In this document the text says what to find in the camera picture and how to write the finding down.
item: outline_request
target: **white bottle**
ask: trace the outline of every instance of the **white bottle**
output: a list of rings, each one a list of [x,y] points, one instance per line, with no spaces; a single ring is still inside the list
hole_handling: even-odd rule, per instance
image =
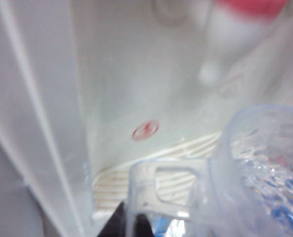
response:
[[[198,73],[217,85],[230,67],[271,30],[288,0],[214,0],[206,25],[207,55]]]

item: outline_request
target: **white refrigerator wall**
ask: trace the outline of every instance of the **white refrigerator wall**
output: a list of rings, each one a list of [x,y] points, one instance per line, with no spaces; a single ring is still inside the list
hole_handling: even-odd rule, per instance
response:
[[[293,105],[291,12],[207,89],[196,79],[204,35],[180,7],[0,0],[0,143],[63,236],[97,232],[100,170],[222,130],[241,107]],[[149,120],[157,132],[134,141]]]
[[[204,60],[204,35],[186,15],[191,5],[185,2],[72,2],[94,173],[221,130],[243,106],[293,105],[290,11],[218,87],[207,89],[196,79]],[[158,131],[134,141],[137,126],[149,120],[159,122]]]

